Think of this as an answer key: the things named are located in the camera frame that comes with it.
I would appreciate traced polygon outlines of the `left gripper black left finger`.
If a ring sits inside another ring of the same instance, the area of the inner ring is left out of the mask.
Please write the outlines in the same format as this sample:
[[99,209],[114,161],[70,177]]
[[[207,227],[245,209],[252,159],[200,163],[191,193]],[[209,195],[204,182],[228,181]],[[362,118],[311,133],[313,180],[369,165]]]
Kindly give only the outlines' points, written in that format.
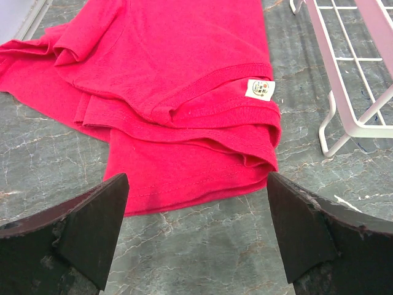
[[99,294],[125,213],[121,173],[59,205],[1,226],[1,294]]

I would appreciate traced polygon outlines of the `white wire dish rack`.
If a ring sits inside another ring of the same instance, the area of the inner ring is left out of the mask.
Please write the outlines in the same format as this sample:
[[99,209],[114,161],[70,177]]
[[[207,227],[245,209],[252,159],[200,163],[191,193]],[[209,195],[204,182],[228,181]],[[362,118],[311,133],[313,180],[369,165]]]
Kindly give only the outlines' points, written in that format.
[[307,15],[327,75],[322,154],[353,144],[392,159],[392,1],[289,1],[289,9]]

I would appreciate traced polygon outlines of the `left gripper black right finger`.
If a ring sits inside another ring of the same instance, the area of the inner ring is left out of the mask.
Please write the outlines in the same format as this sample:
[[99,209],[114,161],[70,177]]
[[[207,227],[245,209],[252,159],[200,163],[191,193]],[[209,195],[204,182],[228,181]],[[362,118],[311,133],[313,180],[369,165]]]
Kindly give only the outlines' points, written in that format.
[[296,294],[392,294],[392,222],[321,197],[279,173],[271,217]]

